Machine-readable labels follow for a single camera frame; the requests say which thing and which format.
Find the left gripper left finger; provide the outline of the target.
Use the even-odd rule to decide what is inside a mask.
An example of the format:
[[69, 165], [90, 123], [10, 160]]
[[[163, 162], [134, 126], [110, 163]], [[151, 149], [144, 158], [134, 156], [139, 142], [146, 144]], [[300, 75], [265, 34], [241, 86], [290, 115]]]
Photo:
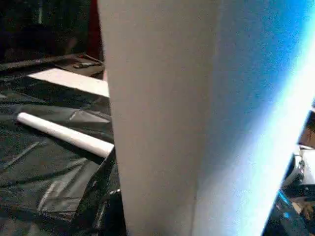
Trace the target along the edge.
[[72, 220], [72, 234], [127, 235], [115, 149], [91, 177]]

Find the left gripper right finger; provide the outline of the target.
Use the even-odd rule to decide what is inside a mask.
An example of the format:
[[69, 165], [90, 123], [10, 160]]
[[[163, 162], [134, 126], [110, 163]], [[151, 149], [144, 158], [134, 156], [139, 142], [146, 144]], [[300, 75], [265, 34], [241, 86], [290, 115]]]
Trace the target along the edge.
[[279, 190], [264, 227], [262, 236], [309, 236], [305, 222], [292, 202]]

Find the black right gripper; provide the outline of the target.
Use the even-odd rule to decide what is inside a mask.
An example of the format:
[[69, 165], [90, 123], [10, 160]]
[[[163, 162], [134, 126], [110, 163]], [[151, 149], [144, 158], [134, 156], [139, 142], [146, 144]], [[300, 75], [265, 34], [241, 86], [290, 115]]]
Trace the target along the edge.
[[283, 185], [282, 190], [290, 198], [314, 198], [315, 179], [310, 175], [299, 173], [293, 182]]

